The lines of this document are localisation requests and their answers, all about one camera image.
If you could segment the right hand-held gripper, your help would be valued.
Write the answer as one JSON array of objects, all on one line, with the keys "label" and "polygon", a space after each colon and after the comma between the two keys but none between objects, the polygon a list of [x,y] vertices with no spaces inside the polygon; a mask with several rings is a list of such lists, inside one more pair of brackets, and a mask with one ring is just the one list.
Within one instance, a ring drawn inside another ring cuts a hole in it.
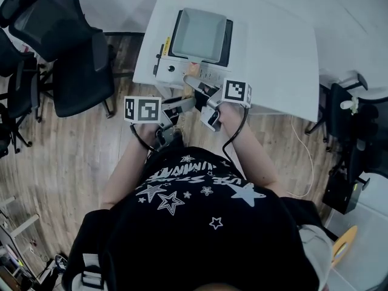
[{"label": "right hand-held gripper", "polygon": [[246,82],[225,79],[219,88],[192,75],[185,75],[183,80],[194,91],[207,98],[206,105],[201,110],[201,121],[213,132],[218,132],[221,128],[219,107],[222,103],[240,105],[245,112],[251,108],[252,87]]}]

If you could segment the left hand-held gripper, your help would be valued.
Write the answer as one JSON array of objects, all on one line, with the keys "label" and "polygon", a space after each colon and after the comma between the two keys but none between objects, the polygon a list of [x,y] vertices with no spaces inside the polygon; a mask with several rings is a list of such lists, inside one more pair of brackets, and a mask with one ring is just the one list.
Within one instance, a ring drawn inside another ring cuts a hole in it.
[{"label": "left hand-held gripper", "polygon": [[[130,123],[130,129],[136,139],[147,150],[158,150],[167,144],[167,131],[178,123],[180,112],[191,111],[196,99],[178,98],[177,100],[160,97],[126,96],[124,98],[124,120]],[[137,133],[136,124],[157,124],[156,142],[148,145]]]}]

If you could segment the white induction cooktop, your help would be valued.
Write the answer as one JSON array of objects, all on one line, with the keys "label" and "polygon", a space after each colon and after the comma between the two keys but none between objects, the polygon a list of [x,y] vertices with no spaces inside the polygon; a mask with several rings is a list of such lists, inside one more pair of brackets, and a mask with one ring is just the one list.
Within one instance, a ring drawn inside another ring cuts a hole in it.
[{"label": "white induction cooktop", "polygon": [[[171,85],[183,85],[183,77],[188,71],[189,61],[185,57],[174,55],[171,45],[175,40],[178,20],[176,21],[173,35],[169,36],[165,44],[161,47],[161,54],[157,55],[158,63],[154,65],[153,74],[158,82],[163,82]],[[200,80],[214,83],[216,86],[221,86],[224,78],[230,72],[228,70],[230,46],[232,42],[233,22],[227,20],[224,40],[222,44],[222,52],[219,62],[210,63],[203,61],[199,66]]]}]

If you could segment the grey square pan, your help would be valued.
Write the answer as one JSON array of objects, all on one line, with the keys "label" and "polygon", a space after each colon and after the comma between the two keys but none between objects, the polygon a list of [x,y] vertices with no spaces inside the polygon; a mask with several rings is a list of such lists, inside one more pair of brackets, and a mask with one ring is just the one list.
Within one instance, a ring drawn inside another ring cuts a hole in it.
[{"label": "grey square pan", "polygon": [[166,57],[187,62],[189,74],[199,76],[200,63],[227,67],[233,22],[224,15],[184,8],[178,12]]}]

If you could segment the person's right forearm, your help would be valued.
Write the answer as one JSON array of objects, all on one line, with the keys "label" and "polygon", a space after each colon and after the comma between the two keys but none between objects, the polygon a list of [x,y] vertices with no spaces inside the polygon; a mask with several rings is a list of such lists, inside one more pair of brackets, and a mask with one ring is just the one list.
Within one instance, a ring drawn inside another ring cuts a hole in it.
[{"label": "person's right forearm", "polygon": [[[220,105],[219,111],[219,120],[227,135],[233,136],[241,126],[243,119],[237,109],[227,102]],[[239,135],[232,141],[232,144],[247,180],[256,186],[275,192],[279,197],[287,196],[273,161],[247,123],[242,125]]]}]

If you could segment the person's left forearm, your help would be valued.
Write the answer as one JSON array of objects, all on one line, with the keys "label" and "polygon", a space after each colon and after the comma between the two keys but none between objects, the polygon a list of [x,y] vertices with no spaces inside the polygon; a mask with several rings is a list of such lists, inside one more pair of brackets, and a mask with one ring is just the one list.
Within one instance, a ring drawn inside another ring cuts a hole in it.
[{"label": "person's left forearm", "polygon": [[[140,124],[135,129],[148,144],[155,142],[156,124]],[[102,193],[99,208],[111,209],[138,186],[149,151],[133,135]]]}]

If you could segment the black mesh office chair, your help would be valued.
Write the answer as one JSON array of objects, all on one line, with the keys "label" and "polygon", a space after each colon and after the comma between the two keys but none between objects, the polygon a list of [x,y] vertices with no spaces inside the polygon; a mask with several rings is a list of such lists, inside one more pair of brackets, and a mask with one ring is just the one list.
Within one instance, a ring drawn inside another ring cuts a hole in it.
[{"label": "black mesh office chair", "polygon": [[348,184],[366,189],[370,180],[361,174],[373,173],[388,179],[388,97],[358,99],[357,112],[350,116],[338,163],[329,176],[338,173]]},{"label": "black mesh office chair", "polygon": [[3,0],[0,27],[51,62],[55,112],[66,118],[102,104],[115,92],[111,49],[101,29],[89,25],[79,0]]},{"label": "black mesh office chair", "polygon": [[355,131],[352,127],[353,115],[350,110],[342,110],[340,104],[343,101],[351,100],[353,95],[349,93],[350,89],[360,86],[366,90],[368,89],[366,80],[360,74],[357,74],[357,77],[358,82],[356,84],[345,88],[337,83],[332,84],[330,90],[322,85],[319,86],[320,92],[323,93],[325,99],[325,105],[319,106],[318,111],[321,114],[321,118],[311,129],[304,131],[306,135],[312,134],[324,125],[326,127],[325,143],[329,142],[331,136],[336,138],[342,145],[350,146],[356,143]]},{"label": "black mesh office chair", "polygon": [[32,52],[22,53],[0,28],[0,77],[8,79],[6,93],[0,93],[0,158],[8,154],[8,146],[13,145],[18,154],[17,140],[26,147],[26,141],[19,132],[19,126],[31,112],[37,122],[42,121],[40,107],[40,66]]}]

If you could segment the black star print t-shirt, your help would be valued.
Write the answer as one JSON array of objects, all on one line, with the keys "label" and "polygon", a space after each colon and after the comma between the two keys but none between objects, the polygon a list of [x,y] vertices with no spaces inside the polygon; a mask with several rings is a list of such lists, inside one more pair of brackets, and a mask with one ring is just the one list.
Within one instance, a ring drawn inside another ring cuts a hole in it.
[{"label": "black star print t-shirt", "polygon": [[318,291],[299,235],[307,223],[321,224],[314,203],[280,198],[207,150],[166,150],[134,192],[86,214],[62,285],[71,289],[91,253],[109,291]]}]

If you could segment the small white object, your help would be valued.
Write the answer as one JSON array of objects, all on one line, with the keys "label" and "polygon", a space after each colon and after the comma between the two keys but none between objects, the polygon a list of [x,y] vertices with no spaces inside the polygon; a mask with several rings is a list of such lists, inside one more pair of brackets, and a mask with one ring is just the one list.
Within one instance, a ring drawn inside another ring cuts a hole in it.
[{"label": "small white object", "polygon": [[351,100],[343,101],[340,104],[342,110],[350,110],[351,114],[358,113],[359,100],[357,97],[352,97]]}]

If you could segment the black box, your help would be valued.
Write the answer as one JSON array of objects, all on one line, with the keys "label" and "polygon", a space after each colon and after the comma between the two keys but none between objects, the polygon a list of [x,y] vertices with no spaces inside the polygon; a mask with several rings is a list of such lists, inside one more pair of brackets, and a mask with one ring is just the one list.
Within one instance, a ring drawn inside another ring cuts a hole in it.
[{"label": "black box", "polygon": [[341,173],[329,176],[322,202],[345,215],[355,209],[361,192],[369,182],[370,179],[358,178],[354,183],[348,183]]}]

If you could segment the yellow round disc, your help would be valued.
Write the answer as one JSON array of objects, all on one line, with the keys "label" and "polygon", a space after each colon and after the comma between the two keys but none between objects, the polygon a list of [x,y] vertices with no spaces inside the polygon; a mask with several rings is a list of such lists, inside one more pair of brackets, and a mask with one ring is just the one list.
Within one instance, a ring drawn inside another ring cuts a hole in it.
[{"label": "yellow round disc", "polygon": [[335,240],[332,249],[332,268],[334,268],[348,252],[356,237],[357,231],[358,226],[352,226],[342,236]]}]

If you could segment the white desk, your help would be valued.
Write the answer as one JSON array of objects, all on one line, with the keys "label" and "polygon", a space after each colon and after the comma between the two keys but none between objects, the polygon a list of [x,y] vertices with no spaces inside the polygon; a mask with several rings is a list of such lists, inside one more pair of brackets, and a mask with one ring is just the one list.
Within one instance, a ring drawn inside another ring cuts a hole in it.
[{"label": "white desk", "polygon": [[330,271],[330,291],[366,291],[388,275],[388,179],[363,173],[369,185],[354,210],[342,215],[332,210],[326,227],[340,236],[352,226],[358,231],[343,259]]}]

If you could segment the white desk leg frame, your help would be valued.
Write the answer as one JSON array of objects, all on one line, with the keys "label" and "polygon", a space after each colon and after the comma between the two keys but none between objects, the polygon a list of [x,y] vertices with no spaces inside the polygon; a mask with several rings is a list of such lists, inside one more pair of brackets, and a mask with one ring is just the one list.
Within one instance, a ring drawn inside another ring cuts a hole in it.
[{"label": "white desk leg frame", "polygon": [[22,222],[19,226],[15,227],[13,230],[9,228],[10,218],[8,214],[5,212],[5,209],[8,205],[15,202],[16,197],[11,196],[3,201],[0,201],[0,241],[3,244],[12,243],[15,244],[15,239],[18,235],[20,235],[23,231],[37,222],[40,218],[38,214],[34,214],[27,218],[24,222]]}]

